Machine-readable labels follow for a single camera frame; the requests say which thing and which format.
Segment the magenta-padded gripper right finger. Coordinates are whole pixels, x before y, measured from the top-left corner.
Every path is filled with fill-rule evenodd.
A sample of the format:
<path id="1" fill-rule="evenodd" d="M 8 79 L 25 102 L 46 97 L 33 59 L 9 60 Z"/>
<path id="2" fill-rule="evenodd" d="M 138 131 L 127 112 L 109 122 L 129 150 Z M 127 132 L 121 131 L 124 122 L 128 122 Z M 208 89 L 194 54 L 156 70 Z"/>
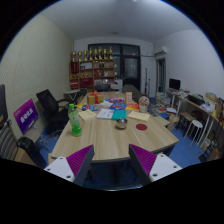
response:
<path id="1" fill-rule="evenodd" d="M 129 145 L 129 155 L 143 186 L 181 170 L 181 167 L 165 154 L 155 155 L 133 144 Z"/>

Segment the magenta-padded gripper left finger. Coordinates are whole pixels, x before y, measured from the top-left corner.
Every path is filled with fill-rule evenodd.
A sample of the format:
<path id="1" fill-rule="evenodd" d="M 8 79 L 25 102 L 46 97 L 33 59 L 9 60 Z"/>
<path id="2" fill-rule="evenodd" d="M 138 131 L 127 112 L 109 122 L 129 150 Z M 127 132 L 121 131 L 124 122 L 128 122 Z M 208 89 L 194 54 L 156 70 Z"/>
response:
<path id="1" fill-rule="evenodd" d="M 94 145 L 89 145 L 68 157 L 58 157 L 45 171 L 82 186 L 94 156 Z"/>

